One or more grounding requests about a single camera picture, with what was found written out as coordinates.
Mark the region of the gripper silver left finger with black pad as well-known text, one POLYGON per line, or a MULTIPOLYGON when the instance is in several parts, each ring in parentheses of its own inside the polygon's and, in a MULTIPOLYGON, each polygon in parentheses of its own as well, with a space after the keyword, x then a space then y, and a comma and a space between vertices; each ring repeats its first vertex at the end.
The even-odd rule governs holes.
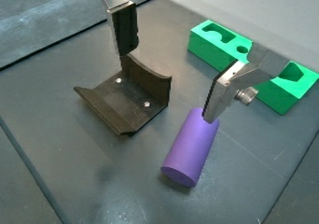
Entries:
POLYGON ((112 26, 119 55, 128 54, 139 45, 136 4, 131 0, 101 0, 112 26))

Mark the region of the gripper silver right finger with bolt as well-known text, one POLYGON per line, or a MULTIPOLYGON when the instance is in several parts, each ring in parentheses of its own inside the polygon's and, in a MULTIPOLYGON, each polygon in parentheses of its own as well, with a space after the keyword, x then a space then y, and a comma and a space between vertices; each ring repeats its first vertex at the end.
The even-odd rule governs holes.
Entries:
POLYGON ((255 85, 275 78, 284 69, 288 59, 253 43, 248 52, 247 62, 235 61, 216 76, 201 117, 212 123, 233 101, 248 105, 257 94, 255 85))

